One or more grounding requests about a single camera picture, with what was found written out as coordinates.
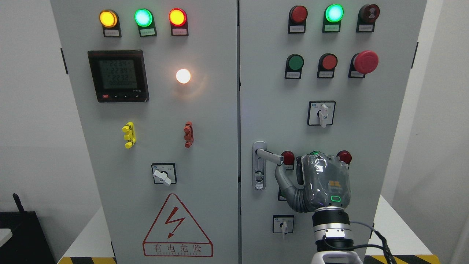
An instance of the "lcd display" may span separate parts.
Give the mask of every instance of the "lcd display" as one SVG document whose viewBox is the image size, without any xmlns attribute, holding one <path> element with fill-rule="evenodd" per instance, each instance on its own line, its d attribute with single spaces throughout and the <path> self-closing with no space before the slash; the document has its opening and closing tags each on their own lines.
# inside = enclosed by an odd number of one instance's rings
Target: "lcd display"
<svg viewBox="0 0 469 264">
<path fill-rule="evenodd" d="M 100 60 L 104 89 L 137 89 L 133 60 Z"/>
</svg>

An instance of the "electrical hazard triangle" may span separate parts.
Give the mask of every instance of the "electrical hazard triangle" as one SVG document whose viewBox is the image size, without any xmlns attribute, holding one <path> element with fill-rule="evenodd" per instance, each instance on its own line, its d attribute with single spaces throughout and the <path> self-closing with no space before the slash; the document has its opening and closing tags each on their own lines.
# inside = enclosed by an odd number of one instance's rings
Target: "electrical hazard triangle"
<svg viewBox="0 0 469 264">
<path fill-rule="evenodd" d="M 213 256 L 212 241 L 176 194 L 166 198 L 143 248 L 145 256 Z"/>
</svg>

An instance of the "white glowing light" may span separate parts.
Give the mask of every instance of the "white glowing light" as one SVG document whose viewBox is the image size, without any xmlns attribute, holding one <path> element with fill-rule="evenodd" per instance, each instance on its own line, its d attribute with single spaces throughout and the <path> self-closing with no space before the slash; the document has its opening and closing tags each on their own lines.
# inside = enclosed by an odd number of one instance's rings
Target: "white glowing light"
<svg viewBox="0 0 469 264">
<path fill-rule="evenodd" d="M 176 73 L 176 80 L 182 84 L 186 84 L 190 81 L 190 72 L 187 69 L 180 69 Z"/>
</svg>

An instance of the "yellow terminal connector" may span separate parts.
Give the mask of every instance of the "yellow terminal connector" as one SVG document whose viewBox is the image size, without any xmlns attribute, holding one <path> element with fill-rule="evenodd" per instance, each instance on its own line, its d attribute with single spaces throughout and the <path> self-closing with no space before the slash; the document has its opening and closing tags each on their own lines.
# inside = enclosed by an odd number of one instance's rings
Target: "yellow terminal connector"
<svg viewBox="0 0 469 264">
<path fill-rule="evenodd" d="M 127 140 L 127 143 L 125 143 L 125 148 L 131 148 L 136 142 L 134 123 L 128 122 L 125 124 L 125 126 L 122 127 L 122 132 L 125 133 L 124 140 Z"/>
</svg>

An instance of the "gray metal panel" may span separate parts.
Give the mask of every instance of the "gray metal panel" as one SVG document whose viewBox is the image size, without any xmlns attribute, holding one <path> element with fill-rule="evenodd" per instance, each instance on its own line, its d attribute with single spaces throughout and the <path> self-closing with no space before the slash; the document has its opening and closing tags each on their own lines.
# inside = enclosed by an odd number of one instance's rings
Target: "gray metal panel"
<svg viewBox="0 0 469 264">
<path fill-rule="evenodd" d="M 119 263 L 238 263 L 236 1 L 51 3 Z M 175 7 L 188 14 L 188 37 L 170 34 L 168 12 Z M 153 13 L 158 36 L 139 37 L 138 8 Z M 103 9 L 119 15 L 122 38 L 103 37 Z M 97 102 L 86 52 L 112 49 L 143 50 L 149 102 Z M 181 68 L 192 73 L 187 85 L 175 80 Z M 124 148 L 121 131 L 128 121 L 137 136 L 131 149 Z M 194 124 L 189 149 L 186 121 Z M 168 162 L 176 163 L 178 183 L 153 184 L 150 165 Z M 210 238 L 213 257 L 144 256 L 142 242 L 169 193 Z"/>
<path fill-rule="evenodd" d="M 316 252 L 311 213 L 295 213 L 277 201 L 274 165 L 268 163 L 265 190 L 251 185 L 252 144 L 267 150 L 304 155 L 320 150 L 334 155 L 348 150 L 353 220 L 371 224 L 393 143 L 402 99 L 412 64 L 425 0 L 378 0 L 381 9 L 373 33 L 356 33 L 364 0 L 342 1 L 340 33 L 322 33 L 325 8 L 333 2 L 261 0 L 240 3 L 242 262 L 309 263 Z M 305 34 L 287 34 L 288 12 L 308 9 Z M 347 78 L 352 56 L 363 50 L 379 55 L 378 68 L 365 79 Z M 298 53 L 305 59 L 301 80 L 284 79 L 285 61 Z M 317 79 L 322 54 L 337 55 L 334 79 Z M 337 102 L 334 123 L 307 126 L 308 102 Z M 283 241 L 272 233 L 272 215 L 294 214 L 294 233 Z M 355 244 L 370 233 L 354 228 Z M 361 257 L 364 250 L 357 250 Z"/>
</svg>

